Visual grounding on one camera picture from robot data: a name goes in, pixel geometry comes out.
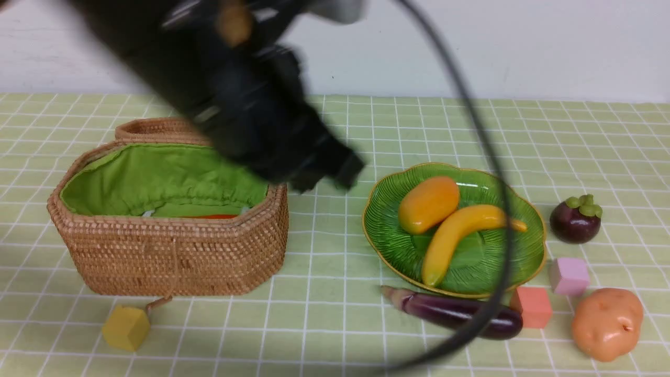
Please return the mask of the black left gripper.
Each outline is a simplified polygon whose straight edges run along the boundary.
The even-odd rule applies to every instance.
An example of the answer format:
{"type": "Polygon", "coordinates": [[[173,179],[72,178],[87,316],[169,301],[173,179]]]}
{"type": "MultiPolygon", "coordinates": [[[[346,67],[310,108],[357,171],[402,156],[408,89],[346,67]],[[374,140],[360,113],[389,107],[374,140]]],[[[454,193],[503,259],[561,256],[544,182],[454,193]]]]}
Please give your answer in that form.
{"type": "Polygon", "coordinates": [[[187,116],[223,157],[297,193],[327,176],[347,191],[358,182],[365,162],[309,105],[294,50],[194,45],[187,57],[203,99],[187,116]]]}

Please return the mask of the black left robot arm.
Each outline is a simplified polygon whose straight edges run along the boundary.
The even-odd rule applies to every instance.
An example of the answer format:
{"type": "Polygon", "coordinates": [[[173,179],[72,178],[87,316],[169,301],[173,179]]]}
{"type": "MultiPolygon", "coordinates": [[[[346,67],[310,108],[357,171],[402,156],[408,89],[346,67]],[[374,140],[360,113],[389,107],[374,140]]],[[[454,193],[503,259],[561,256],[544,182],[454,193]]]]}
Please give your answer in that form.
{"type": "Polygon", "coordinates": [[[351,189],[362,159],[309,103],[280,37],[301,14],[339,24],[363,1],[69,1],[87,28],[228,161],[309,191],[351,189]]]}

